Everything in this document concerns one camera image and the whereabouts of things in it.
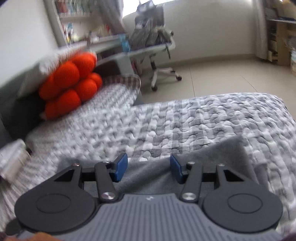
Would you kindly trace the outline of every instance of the gray and white blanket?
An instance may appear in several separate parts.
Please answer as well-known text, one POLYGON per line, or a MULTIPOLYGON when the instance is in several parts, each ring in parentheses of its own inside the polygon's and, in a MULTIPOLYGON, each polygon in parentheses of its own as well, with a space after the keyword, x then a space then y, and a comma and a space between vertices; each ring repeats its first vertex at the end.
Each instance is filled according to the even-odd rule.
MULTIPOLYGON (((131 104, 139 89, 124 89, 131 104)), ((296 124, 280 98, 233 93, 134 107, 120 101, 101 105, 96 98, 30 134, 31 161, 12 186, 0 186, 2 229, 14 217, 17 197, 54 175, 65 157, 112 161, 124 151, 130 162, 151 161, 242 135, 254 169, 265 170, 258 180, 264 179, 284 204, 278 230, 296 231, 296 124)))

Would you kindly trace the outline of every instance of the chair base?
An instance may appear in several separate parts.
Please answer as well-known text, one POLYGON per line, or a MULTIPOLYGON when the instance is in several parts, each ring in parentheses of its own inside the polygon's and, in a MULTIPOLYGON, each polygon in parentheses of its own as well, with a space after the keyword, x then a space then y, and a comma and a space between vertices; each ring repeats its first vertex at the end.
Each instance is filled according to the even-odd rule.
POLYGON ((165 68, 165 69, 154 69, 153 70, 153 77, 151 82, 151 89, 153 91, 157 91, 156 81, 158 75, 165 75, 165 76, 174 76, 178 81, 182 80, 182 77, 173 70, 173 68, 165 68))

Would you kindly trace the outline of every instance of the orange knit cushion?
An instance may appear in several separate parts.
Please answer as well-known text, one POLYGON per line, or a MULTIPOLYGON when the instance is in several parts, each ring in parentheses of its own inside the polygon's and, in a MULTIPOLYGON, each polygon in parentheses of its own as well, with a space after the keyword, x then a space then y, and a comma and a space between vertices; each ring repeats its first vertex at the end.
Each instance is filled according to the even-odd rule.
POLYGON ((86 54, 82 54, 71 59, 71 62, 77 66, 81 79, 86 78, 95 67, 94 59, 86 54))
POLYGON ((94 54, 89 53, 89 52, 85 52, 84 54, 87 55, 87 56, 90 56, 94 60, 94 65, 96 65, 97 57, 94 56, 94 54))
POLYGON ((75 61, 76 59, 80 58, 81 56, 90 56, 94 60, 94 63, 96 65, 97 57, 95 54, 90 53, 90 52, 79 53, 79 54, 75 55, 72 59, 70 59, 70 61, 72 61, 72 60, 75 61))
POLYGON ((77 92, 70 89, 63 93, 57 100, 57 111, 60 115, 65 115, 72 110, 75 110, 81 105, 80 98, 77 92))
POLYGON ((54 82, 54 76, 50 75, 39 88, 39 96, 43 100, 50 100, 57 97, 62 92, 54 82))
POLYGON ((85 102, 95 95, 98 88, 92 79, 85 79, 76 85, 75 90, 80 97, 81 102, 85 102))
POLYGON ((54 73, 54 82, 61 89, 68 89, 77 84, 79 78, 80 75, 77 66, 70 61, 62 64, 54 73))
POLYGON ((57 111, 56 101, 47 102, 45 105, 45 116, 48 120, 53 120, 59 117, 59 113, 57 111))
POLYGON ((91 73, 91 74, 88 75, 87 78, 92 79, 96 83, 96 86, 97 86, 98 90, 102 87, 103 80, 102 80, 102 78, 101 78, 101 76, 99 74, 91 73))

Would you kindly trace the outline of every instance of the tiled floor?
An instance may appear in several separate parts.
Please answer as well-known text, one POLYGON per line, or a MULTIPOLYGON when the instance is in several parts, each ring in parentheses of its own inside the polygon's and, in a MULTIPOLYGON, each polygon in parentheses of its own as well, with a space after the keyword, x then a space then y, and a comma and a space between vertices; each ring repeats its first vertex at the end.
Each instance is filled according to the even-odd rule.
POLYGON ((156 92, 147 84, 143 86, 145 103, 221 93, 262 92, 282 98, 296 119, 296 76, 288 67, 249 59, 195 63, 175 70, 183 77, 182 81, 163 78, 157 82, 156 92))

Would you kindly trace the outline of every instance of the gray ribbed surface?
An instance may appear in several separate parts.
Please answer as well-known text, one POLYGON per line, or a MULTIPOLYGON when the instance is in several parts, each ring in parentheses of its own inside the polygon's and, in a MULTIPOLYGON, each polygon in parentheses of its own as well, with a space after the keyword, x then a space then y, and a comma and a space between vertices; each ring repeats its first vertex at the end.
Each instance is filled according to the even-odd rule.
MULTIPOLYGON (((30 234, 23 233, 25 239, 30 234)), ((58 235, 64 241, 278 241, 274 230, 243 235, 210 222, 195 204, 179 201, 175 194, 126 194, 116 204, 105 204, 83 228, 58 235)))

